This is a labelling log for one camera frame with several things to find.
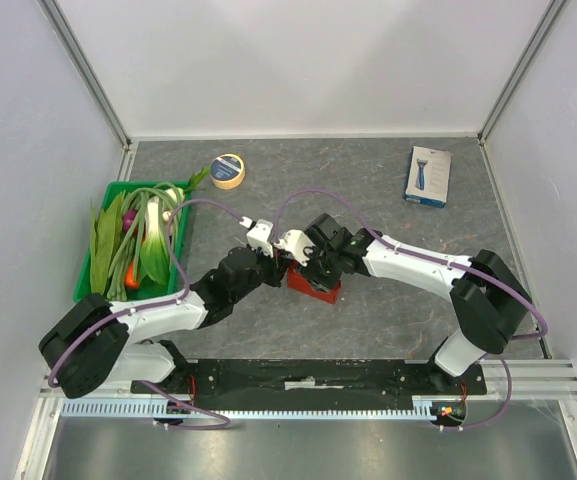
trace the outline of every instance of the green tray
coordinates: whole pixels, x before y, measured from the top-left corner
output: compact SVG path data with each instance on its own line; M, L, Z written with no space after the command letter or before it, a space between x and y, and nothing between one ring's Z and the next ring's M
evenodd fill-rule
M113 182L108 185L106 189L106 194L104 195L104 201L101 206L103 208L108 208L113 199L121 191L132 192L141 187L154 187L161 182ZM172 182L176 187L181 187L185 189L188 186L187 182ZM184 200L189 200L191 197L190 193L184 196ZM190 206L185 207L181 212L181 221L179 222L179 235L177 235L177 245L175 245L175 255L177 258L181 257L181 249L184 246L184 237L186 235L186 224L188 223L188 209ZM128 300L145 300L147 298L160 297L162 295L167 295L169 293L174 293L177 290L177 269L172 268L170 272L170 279L168 280L168 286L159 285L149 278L145 278L137 290L126 289L126 294ZM81 273L79 274L79 280L77 281L77 287L75 287L75 293L73 294L73 299L78 302L86 295L90 294L90 250L86 252L86 259L81 268Z

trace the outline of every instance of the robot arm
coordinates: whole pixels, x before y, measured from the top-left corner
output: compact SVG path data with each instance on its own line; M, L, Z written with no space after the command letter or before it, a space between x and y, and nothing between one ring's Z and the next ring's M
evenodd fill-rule
M529 299L507 266L492 252L482 250L474 258L451 256L382 236L395 246L393 251L364 229L351 234L327 214L303 232L287 232L276 244L270 240L271 231L272 225L263 220L252 225L247 234L248 247L232 249L217 268L190 286L190 293L183 300L173 294L157 299L152 308L143 308L152 300L111 304L93 294L75 305L39 345L51 368L87 328L112 313L118 316L82 343L62 366L57 379L66 396L84 396L104 382L161 382L176 368L182 368L180 363L185 360L164 342L140 342L171 331L216 324L260 285L278 287L293 261L298 262L297 272L317 290L330 291L342 274L359 273L402 281L451 301L460 329L440 345L429 367L431 373L447 375L452 380L484 354L502 353L526 313L504 292L449 266L457 262L484 271ZM399 248L449 263L438 265L403 255L398 253Z

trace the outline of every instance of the gray mat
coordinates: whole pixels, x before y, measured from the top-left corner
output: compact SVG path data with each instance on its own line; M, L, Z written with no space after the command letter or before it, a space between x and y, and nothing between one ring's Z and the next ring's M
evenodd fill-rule
M414 145L448 150L453 164L444 209L402 199ZM206 181L199 195L222 201L253 219L272 220L283 199L307 187L342 194L372 226L405 243L450 254L486 248L512 256L476 139L295 139L142 142L131 180L186 180L223 153L240 155L246 178L222 191ZM193 207L185 252L198 280L232 247L245 241L235 221L210 206ZM281 230L305 228L328 212L351 231L357 221L323 196L290 205ZM452 306L428 292L392 280L346 276L331 306L286 287L261 287L211 328L166 336L188 357L207 358L427 358L457 328ZM532 328L526 319L522 331ZM518 341L509 358L541 358L536 341Z

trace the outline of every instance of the box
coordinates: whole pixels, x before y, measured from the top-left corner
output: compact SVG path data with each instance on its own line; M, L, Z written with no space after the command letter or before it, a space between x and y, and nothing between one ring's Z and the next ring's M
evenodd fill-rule
M132 192L141 187L154 187L161 182L113 182L108 185L106 189L106 194L104 195L104 200L101 203L103 208L108 208L113 199L119 195L119 192ZM188 186L186 182L171 182L176 187L181 187L185 189ZM190 193L184 195L184 201L190 199ZM175 245L175 255L177 258L181 257L181 250L184 246L184 239L186 236L186 224L188 223L188 212L190 205L184 207L181 211L181 220L179 222L179 235L177 235L177 245ZM137 290L126 289L126 294L128 300L145 300L148 298L161 297L162 295L167 295L169 293L174 293L177 291L177 269L173 266L170 271L170 279L168 280L168 285L159 285L152 280L144 279ZM79 273L79 281L75 287L75 293L73 294L73 299L76 302L84 298L86 295L90 294L90 250L86 252L86 258L84 264Z
M450 152L413 147L404 199L439 208L446 205L451 158Z

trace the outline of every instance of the carrot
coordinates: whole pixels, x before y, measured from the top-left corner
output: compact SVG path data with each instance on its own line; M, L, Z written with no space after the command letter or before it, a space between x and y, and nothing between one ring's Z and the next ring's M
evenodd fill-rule
M130 262L130 266L128 267L128 270L126 270L126 276L124 278L124 285L126 285L128 288L132 288L133 290L136 290L139 288L139 276L135 275L134 276L134 280L133 280L133 271L135 269L135 261L133 260L132 262Z

